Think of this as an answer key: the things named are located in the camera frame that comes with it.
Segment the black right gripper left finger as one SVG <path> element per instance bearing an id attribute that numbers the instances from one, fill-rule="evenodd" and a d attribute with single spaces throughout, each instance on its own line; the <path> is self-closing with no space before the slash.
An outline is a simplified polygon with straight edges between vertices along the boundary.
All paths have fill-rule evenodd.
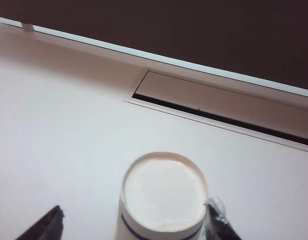
<path id="1" fill-rule="evenodd" d="M 60 240 L 64 229 L 64 217 L 63 210 L 56 205 L 16 239 Z"/>

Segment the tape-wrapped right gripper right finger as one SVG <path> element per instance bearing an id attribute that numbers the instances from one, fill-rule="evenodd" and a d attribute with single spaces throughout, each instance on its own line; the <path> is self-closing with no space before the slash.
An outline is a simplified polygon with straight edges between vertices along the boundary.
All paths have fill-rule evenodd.
<path id="1" fill-rule="evenodd" d="M 218 197 L 211 197 L 204 204 L 205 238 L 207 240 L 241 240 L 226 217 L 226 209 Z"/>

